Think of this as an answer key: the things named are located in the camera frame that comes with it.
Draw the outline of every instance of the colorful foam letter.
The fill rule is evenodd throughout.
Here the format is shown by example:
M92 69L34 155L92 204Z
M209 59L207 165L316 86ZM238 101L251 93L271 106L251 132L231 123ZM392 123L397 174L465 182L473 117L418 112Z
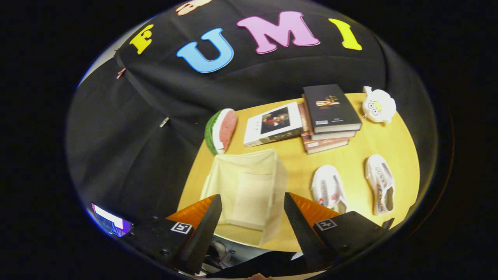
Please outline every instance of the colorful foam letter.
M277 49L276 44L268 41L271 37L284 47L289 46L290 33L294 35L292 43L296 46L314 46L320 44L303 21L303 14L298 11L283 11L278 15L278 25L268 22L259 16L251 16L237 22L237 26L245 27L256 40L259 54L269 53Z
M129 44L133 44L136 49L138 54L142 54L142 52L152 43L152 40L146 40L147 38L150 38L152 36L152 32L150 32L149 29L154 27L154 24L147 25L146 28L144 28L142 31L140 31L135 38L133 38Z
M343 37L343 47L346 49L362 50L362 46L358 44L355 36L351 32L351 26L338 19L329 18L329 21L337 26Z
M178 7L176 11L178 12L178 15L188 14L191 11L195 10L197 7L203 6L209 2L211 2L211 0L192 0Z
M183 46L176 56L183 57L197 72L209 73L219 70L230 63L234 57L232 46L221 35L221 28L215 28L201 36L202 40L210 40L218 49L220 56L215 60L207 60L197 49L197 42L190 42Z

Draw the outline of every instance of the green watermelon rind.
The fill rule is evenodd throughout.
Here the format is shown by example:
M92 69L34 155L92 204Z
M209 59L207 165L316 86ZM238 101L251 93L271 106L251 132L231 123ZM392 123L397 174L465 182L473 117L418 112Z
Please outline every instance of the green watermelon rind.
M206 124L206 129L204 129L204 139L206 140L206 146L213 155L218 154L218 152L215 149L215 145L213 143L213 126L218 120L218 116L220 115L221 111L223 110L219 110L208 120L208 123Z

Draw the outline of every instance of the yellow letter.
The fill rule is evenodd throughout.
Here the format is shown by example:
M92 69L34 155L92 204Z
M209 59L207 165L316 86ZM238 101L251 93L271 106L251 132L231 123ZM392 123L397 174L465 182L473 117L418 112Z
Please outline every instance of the yellow letter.
M329 18L329 21L337 26L343 37L343 47L346 49L362 50L362 46L358 44L355 36L351 32L351 26L338 19Z
M152 32L149 31L154 26L154 24L148 25L144 30L142 30L135 38L130 41L130 45L133 44L138 50L137 53L141 54L152 42L152 40L145 40L152 36Z

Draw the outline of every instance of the white plush toy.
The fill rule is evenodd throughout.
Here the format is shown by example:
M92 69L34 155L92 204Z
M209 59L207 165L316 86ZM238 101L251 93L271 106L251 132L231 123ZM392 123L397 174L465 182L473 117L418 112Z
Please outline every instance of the white plush toy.
M396 113L396 102L391 95L383 90L372 91L372 87L367 86L363 87L363 92L367 94L362 106L365 113L363 118L389 124Z

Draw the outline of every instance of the black book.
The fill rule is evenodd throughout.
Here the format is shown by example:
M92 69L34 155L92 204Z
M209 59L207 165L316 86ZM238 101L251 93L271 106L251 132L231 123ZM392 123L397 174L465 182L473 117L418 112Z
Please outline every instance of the black book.
M338 85L303 89L314 133L360 130L362 121Z

